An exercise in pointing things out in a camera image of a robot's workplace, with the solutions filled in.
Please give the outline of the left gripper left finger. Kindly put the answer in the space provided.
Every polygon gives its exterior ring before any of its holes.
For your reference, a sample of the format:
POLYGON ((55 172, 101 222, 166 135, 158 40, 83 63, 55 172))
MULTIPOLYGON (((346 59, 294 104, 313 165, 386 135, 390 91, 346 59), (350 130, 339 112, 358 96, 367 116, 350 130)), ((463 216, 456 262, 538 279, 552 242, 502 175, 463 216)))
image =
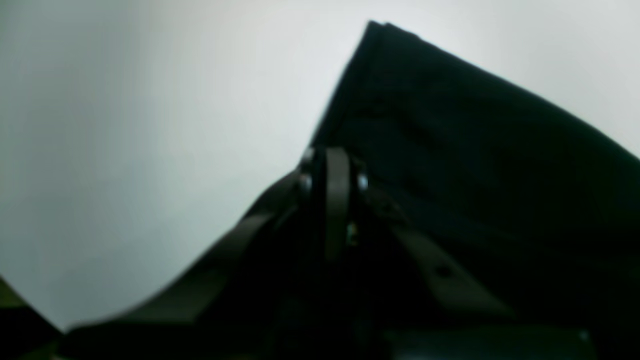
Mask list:
POLYGON ((123 316, 74 329, 62 344, 245 346, 315 262, 316 152, 307 150, 178 280, 123 316))

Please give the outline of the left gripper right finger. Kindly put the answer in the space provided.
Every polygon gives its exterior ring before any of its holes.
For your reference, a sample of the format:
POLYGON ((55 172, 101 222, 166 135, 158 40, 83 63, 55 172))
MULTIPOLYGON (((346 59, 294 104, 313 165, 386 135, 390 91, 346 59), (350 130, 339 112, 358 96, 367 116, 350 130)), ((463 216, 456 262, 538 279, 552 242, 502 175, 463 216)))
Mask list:
MULTIPOLYGON (((365 166, 340 147, 326 148, 325 257, 338 260, 349 241, 350 209, 357 201, 373 200, 365 166)), ((512 321, 515 313, 434 240, 410 226, 391 202, 381 201, 377 221, 391 233, 419 269, 430 296, 446 312, 459 318, 512 321)))

